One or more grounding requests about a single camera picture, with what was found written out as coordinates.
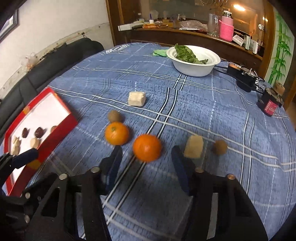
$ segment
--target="orange fruit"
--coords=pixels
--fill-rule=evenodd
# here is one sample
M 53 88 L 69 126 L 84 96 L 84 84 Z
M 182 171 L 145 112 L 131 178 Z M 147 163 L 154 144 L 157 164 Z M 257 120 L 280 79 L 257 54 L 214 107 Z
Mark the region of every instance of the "orange fruit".
M 106 127 L 105 138 L 111 145 L 123 145 L 129 138 L 128 127 L 121 122 L 113 122 Z
M 160 140 L 153 135 L 140 135 L 133 143 L 135 156 L 144 162 L 151 162 L 160 157 L 162 146 Z

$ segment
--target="bowl rim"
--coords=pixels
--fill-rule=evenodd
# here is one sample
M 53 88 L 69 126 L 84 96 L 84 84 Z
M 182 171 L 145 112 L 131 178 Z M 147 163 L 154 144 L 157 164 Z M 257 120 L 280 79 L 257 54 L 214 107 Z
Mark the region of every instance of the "bowl rim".
M 179 60 L 179 59 L 175 58 L 173 55 L 171 55 L 171 54 L 169 53 L 169 51 L 170 51 L 171 49 L 175 49 L 175 46 L 170 47 L 170 48 L 166 51 L 166 54 L 167 54 L 167 56 L 168 56 L 170 59 L 172 59 L 172 60 L 175 60 L 175 61 L 177 61 L 177 62 L 184 63 L 184 64 L 195 65 L 195 66 L 213 66 L 213 65 L 219 64 L 219 63 L 221 62 L 221 59 L 220 59 L 219 55 L 216 54 L 215 52 L 213 52 L 213 51 L 210 50 L 210 49 L 203 48 L 203 47 L 200 47 L 200 46 L 195 46 L 195 45 L 185 45 L 185 46 L 187 46 L 188 48 L 190 48 L 190 47 L 198 47 L 198 48 L 201 48 L 201 49 L 208 50 L 208 51 L 212 52 L 212 54 L 213 54 L 215 57 L 217 57 L 218 60 L 217 60 L 216 62 L 214 62 L 214 63 L 211 63 L 211 64 L 194 64 L 194 63 L 188 63 L 188 62 L 185 62 L 185 61 L 182 61 L 182 60 Z

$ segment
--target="silver bolt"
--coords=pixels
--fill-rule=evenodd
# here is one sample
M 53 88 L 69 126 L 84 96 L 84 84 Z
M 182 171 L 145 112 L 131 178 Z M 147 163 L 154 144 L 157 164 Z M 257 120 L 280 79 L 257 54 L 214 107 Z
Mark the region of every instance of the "silver bolt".
M 228 178 L 229 180 L 234 180 L 234 179 L 236 179 L 235 175 L 233 175 L 233 174 L 228 174 L 228 175 L 227 175 L 227 178 Z
M 204 170 L 203 170 L 201 167 L 197 167 L 197 168 L 195 169 L 195 172 L 197 172 L 197 173 L 203 173 Z
M 29 199 L 29 198 L 31 197 L 31 194 L 30 194 L 29 192 L 27 192 L 27 193 L 25 194 L 25 197 L 26 197 L 26 199 Z
M 28 215 L 25 215 L 25 222 L 29 223 L 30 222 L 30 217 Z
M 59 179 L 60 179 L 60 180 L 64 180 L 64 179 L 66 179 L 67 177 L 68 177 L 68 175 L 67 175 L 66 173 L 63 173 L 63 174 L 59 175 Z
M 92 173 L 96 173 L 96 172 L 99 172 L 100 171 L 100 168 L 99 167 L 93 167 L 91 168 L 91 172 Z

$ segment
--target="black leather sofa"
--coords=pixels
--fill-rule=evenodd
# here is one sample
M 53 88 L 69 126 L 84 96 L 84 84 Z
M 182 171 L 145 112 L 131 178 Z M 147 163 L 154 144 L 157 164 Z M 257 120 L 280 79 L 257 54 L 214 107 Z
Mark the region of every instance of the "black leather sofa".
M 0 103 L 0 143 L 13 120 L 52 80 L 76 63 L 103 50 L 104 47 L 99 42 L 82 38 L 48 53 L 43 61 L 33 67 Z

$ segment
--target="lettuce leaf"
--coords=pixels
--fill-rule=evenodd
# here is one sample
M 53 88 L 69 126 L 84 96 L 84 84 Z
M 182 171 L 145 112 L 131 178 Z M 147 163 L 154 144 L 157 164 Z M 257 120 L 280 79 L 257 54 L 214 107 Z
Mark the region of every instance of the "lettuce leaf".
M 188 62 L 188 63 L 193 63 L 193 64 L 206 64 L 208 62 L 208 59 L 205 60 L 198 60 L 197 57 L 194 55 L 191 49 L 189 49 L 185 45 L 175 45 L 175 49 L 177 52 L 176 58 Z

